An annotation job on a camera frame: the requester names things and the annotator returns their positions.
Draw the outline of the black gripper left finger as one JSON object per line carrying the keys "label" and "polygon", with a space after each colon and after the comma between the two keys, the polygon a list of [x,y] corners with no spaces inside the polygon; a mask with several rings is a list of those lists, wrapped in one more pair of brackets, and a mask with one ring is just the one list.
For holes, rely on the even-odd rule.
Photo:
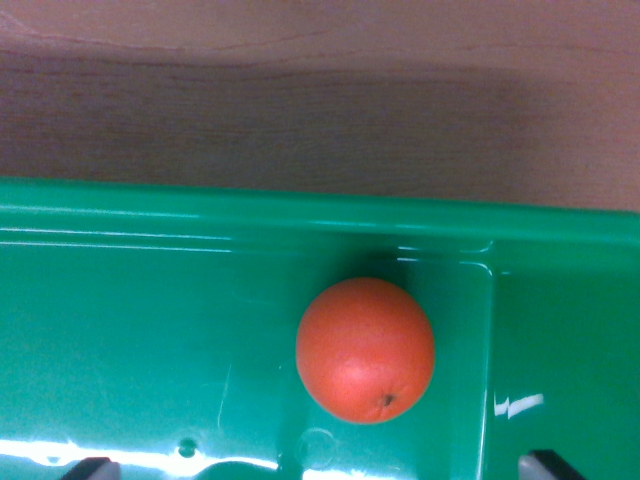
{"label": "black gripper left finger", "polygon": [[121,467],[107,457],[89,457],[81,460],[61,480],[120,480]]}

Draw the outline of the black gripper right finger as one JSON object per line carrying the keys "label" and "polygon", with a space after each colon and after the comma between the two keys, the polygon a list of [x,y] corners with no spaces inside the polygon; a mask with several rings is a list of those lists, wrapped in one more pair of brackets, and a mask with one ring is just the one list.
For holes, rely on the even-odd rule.
{"label": "black gripper right finger", "polygon": [[554,450],[532,450],[518,460],[519,480],[586,480]]}

